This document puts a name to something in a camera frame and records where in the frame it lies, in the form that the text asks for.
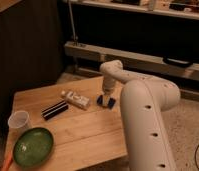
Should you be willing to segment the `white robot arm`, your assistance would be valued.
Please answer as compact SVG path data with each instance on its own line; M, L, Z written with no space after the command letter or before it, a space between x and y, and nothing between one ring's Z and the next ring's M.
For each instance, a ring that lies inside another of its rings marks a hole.
M117 81L123 84L120 111L130 171L177 171L161 112L180 101L178 86L166 79L123 69L120 60L104 62L102 105Z

